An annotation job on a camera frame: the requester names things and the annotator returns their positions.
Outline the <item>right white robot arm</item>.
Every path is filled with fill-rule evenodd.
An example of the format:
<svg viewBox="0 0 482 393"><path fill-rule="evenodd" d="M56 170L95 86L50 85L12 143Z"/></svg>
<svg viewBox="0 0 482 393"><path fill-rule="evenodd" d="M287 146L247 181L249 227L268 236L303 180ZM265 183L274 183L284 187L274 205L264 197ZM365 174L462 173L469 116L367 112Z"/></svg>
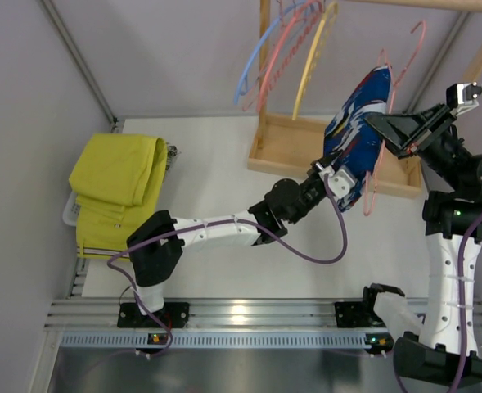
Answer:
<svg viewBox="0 0 482 393"><path fill-rule="evenodd" d="M482 154L457 136L444 104L413 115L372 114L367 123L397 158L418 156L450 187L431 191L422 218L430 255L427 311L419 319L395 287L379 287L374 314L394 339L394 372L455 392L482 382L473 328L475 268L482 247Z"/></svg>

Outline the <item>pink wire hanger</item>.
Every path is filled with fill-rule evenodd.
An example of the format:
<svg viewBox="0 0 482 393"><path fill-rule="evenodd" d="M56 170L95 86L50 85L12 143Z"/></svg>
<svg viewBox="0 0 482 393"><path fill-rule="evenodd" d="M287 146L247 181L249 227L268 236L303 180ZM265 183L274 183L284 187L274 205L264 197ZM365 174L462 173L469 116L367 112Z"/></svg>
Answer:
<svg viewBox="0 0 482 393"><path fill-rule="evenodd" d="M417 56L417 53L421 49L421 45L424 42L426 36L426 22L424 20L419 21L411 30L414 33L416 30L420 30L421 34L417 43L417 47L411 55L408 63L404 66L397 78L394 77L393 68L391 62L387 57L385 50L382 50L379 59L379 66L386 66L390 72L390 79L392 80L391 101L393 102L396 97L397 88L400 85L400 81L408 71L413 60ZM403 158L410 156L408 145L413 141L415 137L414 126L409 125L409 118L406 115L393 115L393 104L389 104L388 112L386 114L370 114L366 117L366 123L376 130L381 137L381 149L379 150L379 156L374 166L373 172L366 172L365 185L364 185L364 207L363 213L365 216L369 216L376 202L376 194L378 188L378 174L383 159L383 155L386 150L390 151L395 158Z"/></svg>

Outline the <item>blue patterned trousers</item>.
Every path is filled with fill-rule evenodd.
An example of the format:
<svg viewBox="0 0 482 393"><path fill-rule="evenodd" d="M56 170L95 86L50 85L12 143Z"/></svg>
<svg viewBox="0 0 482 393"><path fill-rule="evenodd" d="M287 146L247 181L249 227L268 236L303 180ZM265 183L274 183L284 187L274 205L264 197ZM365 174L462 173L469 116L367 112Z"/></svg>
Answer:
<svg viewBox="0 0 482 393"><path fill-rule="evenodd" d="M372 174L381 150L381 138L365 118L384 114L390 96L391 76L386 65L373 68L353 90L325 129L323 154L338 154L332 167L345 167L356 179L348 195L339 199L338 208L345 212L360 199L367 176Z"/></svg>

